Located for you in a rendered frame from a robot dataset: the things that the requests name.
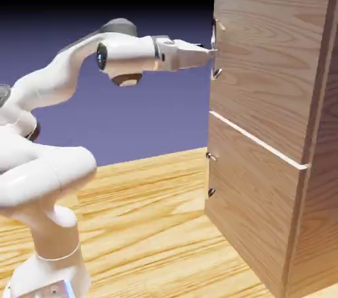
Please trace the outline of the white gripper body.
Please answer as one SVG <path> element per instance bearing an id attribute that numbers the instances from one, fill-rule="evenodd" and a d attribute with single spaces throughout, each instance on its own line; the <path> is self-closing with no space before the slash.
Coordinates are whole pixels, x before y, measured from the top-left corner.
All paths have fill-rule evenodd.
<path id="1" fill-rule="evenodd" d="M 174 40 L 176 52 L 172 63 L 172 70 L 202 67 L 209 61 L 209 50 L 183 40 Z"/>

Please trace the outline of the light wood cabinet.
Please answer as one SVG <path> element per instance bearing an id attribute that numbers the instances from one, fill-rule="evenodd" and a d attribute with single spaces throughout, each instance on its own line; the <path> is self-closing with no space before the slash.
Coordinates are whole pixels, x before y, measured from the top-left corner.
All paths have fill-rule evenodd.
<path id="1" fill-rule="evenodd" d="M 321 80 L 306 164 L 296 163 L 215 111 L 213 86 L 222 72 L 216 80 L 211 80 L 209 116 L 214 115 L 290 165 L 306 172 L 286 298 L 303 298 L 338 283 L 338 0 L 334 17 L 331 52 Z"/>

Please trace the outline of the large wood cabinet door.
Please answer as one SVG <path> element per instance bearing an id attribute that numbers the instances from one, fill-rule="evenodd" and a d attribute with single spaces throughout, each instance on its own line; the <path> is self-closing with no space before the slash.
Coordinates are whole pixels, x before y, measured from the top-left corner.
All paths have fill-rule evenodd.
<path id="1" fill-rule="evenodd" d="M 309 160 L 336 0 L 215 0 L 213 109 L 298 164 Z"/>

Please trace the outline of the long curved metal handle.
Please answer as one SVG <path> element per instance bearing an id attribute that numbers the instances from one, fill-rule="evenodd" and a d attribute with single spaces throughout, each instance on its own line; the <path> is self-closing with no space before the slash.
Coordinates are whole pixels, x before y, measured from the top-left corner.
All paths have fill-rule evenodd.
<path id="1" fill-rule="evenodd" d="M 217 49 L 217 19 L 213 18 L 212 21 L 212 35 L 211 35 L 211 49 Z M 216 68 L 216 57 L 217 55 L 213 56 L 212 65 L 211 65 L 211 80 L 216 80 L 222 69 Z"/>

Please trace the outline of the small wood cabinet door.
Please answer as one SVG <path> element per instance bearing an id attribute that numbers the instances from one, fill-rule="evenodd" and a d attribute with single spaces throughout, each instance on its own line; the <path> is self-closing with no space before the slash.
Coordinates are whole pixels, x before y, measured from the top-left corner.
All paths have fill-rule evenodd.
<path id="1" fill-rule="evenodd" d="M 286 298 L 306 172 L 214 115 L 205 212 L 275 296 Z"/>

